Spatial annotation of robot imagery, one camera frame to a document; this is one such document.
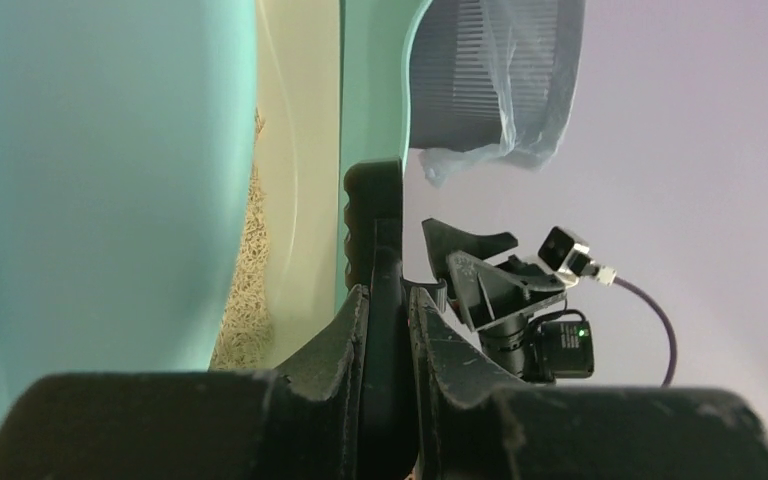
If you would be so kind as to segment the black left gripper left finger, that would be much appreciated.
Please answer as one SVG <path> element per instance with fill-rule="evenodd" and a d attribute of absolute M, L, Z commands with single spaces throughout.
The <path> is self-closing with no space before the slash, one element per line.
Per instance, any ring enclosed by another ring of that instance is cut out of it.
<path fill-rule="evenodd" d="M 352 479 L 369 293 L 273 369 L 46 376 L 0 426 L 0 479 Z"/>

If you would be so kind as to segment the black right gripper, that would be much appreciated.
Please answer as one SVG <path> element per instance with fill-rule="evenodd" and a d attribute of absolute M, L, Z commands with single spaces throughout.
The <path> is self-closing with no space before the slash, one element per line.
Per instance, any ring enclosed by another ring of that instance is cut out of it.
<path fill-rule="evenodd" d="M 435 218 L 421 226 L 432 274 L 436 280 L 451 278 L 459 319 L 471 331 L 525 320 L 567 299 L 565 284 L 533 258 L 483 261 L 519 245 L 510 232 L 478 235 Z"/>

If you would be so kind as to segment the black slotted litter scoop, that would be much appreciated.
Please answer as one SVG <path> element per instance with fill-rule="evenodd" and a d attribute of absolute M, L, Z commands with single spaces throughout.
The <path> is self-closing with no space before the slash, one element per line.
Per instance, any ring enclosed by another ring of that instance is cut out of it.
<path fill-rule="evenodd" d="M 398 159 L 358 163 L 344 177 L 348 200 L 345 282 L 368 292 L 360 394 L 360 479 L 406 479 L 423 459 L 429 388 L 415 356 L 414 297 L 434 285 L 403 275 L 403 172 Z"/>

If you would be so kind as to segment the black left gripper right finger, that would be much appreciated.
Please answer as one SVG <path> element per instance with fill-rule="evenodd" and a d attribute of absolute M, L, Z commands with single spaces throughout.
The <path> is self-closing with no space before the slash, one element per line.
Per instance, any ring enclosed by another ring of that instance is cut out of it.
<path fill-rule="evenodd" d="M 422 289 L 409 328 L 421 479 L 768 479 L 768 431 L 734 393 L 529 385 Z"/>

